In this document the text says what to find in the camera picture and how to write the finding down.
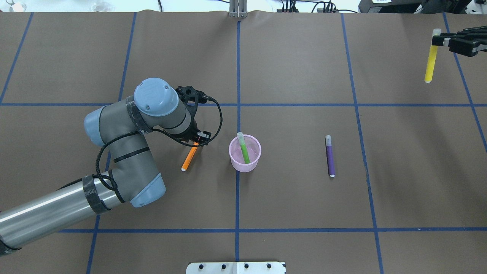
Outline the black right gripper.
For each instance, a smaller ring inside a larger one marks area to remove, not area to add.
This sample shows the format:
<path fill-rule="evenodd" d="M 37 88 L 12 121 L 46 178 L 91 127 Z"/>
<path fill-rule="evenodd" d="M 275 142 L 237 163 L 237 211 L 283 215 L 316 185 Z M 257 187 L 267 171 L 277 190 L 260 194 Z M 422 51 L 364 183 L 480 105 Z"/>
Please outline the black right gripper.
<path fill-rule="evenodd" d="M 474 57 L 487 50 L 487 27 L 480 26 L 461 30 L 457 33 L 441 33 L 432 37 L 433 46 L 449 47 L 450 52 L 466 57 Z"/>

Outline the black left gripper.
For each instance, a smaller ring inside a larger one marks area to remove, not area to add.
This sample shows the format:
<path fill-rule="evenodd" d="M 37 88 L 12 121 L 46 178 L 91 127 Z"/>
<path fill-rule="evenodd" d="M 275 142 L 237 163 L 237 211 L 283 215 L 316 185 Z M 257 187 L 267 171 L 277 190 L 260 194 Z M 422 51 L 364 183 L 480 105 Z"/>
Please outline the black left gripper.
<path fill-rule="evenodd" d="M 190 118 L 188 128 L 183 132 L 183 142 L 196 142 L 197 146 L 205 146 L 209 144 L 209 139 L 212 137 L 211 132 L 200 132 L 197 128 L 197 123 L 193 118 Z"/>

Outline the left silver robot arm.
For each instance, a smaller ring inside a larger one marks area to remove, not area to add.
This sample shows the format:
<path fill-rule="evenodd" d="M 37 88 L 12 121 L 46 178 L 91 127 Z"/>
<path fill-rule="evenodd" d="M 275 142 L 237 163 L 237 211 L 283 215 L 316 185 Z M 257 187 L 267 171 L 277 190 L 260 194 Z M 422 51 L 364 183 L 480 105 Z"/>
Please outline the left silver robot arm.
<path fill-rule="evenodd" d="M 1 213 L 1 255 L 125 202 L 137 208 L 161 198 L 166 187 L 145 136 L 160 132 L 186 147 L 209 144 L 215 135 L 195 120 L 198 106 L 208 102 L 218 103 L 192 86 L 148 78 L 132 96 L 92 111 L 84 129 L 100 147 L 94 173 Z"/>

